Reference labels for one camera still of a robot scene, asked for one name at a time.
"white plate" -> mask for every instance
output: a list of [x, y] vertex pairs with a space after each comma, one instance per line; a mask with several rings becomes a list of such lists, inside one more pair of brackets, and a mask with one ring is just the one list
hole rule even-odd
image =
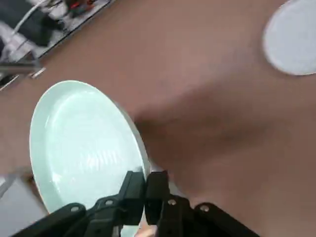
[[[128, 115], [95, 87], [79, 81], [52, 86], [36, 105], [30, 157], [49, 212], [119, 192], [126, 172], [149, 174], [144, 144]], [[131, 237], [137, 227], [124, 227]]]
[[263, 36], [267, 60], [292, 75], [316, 73], [316, 1], [290, 0], [272, 16]]

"floor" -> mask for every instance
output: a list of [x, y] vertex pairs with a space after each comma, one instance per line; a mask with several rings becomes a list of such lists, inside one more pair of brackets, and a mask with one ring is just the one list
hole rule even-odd
[[[33, 4], [39, 2], [39, 0], [29, 0]], [[58, 4], [53, 8], [44, 8], [46, 12], [49, 12], [50, 16], [54, 19], [62, 19], [67, 26], [69, 32], [74, 31], [77, 27], [79, 27], [83, 22], [85, 22], [89, 17], [93, 16], [99, 9], [108, 5], [108, 0], [99, 0], [95, 2], [94, 8], [75, 19], [72, 19], [69, 16], [64, 16], [67, 12], [67, 7], [65, 4]], [[13, 29], [8, 25], [0, 21], [0, 33], [2, 40], [6, 43], [10, 41], [10, 37], [12, 35]], [[38, 47], [31, 41], [27, 40], [23, 35], [16, 34], [10, 44], [8, 45], [8, 49], [10, 50], [10, 59], [12, 60], [20, 60], [23, 58], [28, 52], [32, 51], [37, 57], [42, 56], [46, 53], [51, 47], [55, 46], [59, 41], [64, 39], [67, 34], [65, 32], [55, 31], [52, 34], [50, 39], [50, 44], [48, 47]]]
[[192, 203], [211, 201], [262, 236], [316, 232], [316, 76], [264, 59], [284, 0], [118, 0], [59, 47], [37, 80], [0, 94], [0, 173], [29, 165], [41, 94], [88, 82], [137, 120], [153, 160]]

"cable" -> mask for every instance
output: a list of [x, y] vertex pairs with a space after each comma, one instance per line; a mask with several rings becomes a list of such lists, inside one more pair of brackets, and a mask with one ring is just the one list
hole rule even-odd
[[47, 0], [40, 0], [38, 3], [36, 3], [24, 16], [23, 18], [19, 21], [19, 23], [16, 25], [16, 27], [14, 28], [8, 42], [5, 44], [3, 51], [5, 51], [8, 46], [11, 44], [13, 37], [15, 36], [15, 34], [20, 30], [21, 26], [23, 25], [24, 22], [26, 22], [26, 20], [33, 14], [33, 12], [36, 11], [36, 9], [38, 9], [44, 2], [46, 2]]

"plate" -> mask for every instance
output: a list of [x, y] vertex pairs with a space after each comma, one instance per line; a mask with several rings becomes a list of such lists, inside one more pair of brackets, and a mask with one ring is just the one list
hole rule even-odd
[[[51, 213], [119, 192], [129, 170], [149, 174], [142, 139], [131, 118], [97, 88], [62, 81], [40, 98], [30, 128], [30, 157], [40, 196]], [[138, 227], [122, 229], [131, 237]]]
[[267, 60], [291, 75], [316, 73], [316, 1], [290, 0], [268, 22], [263, 48]]

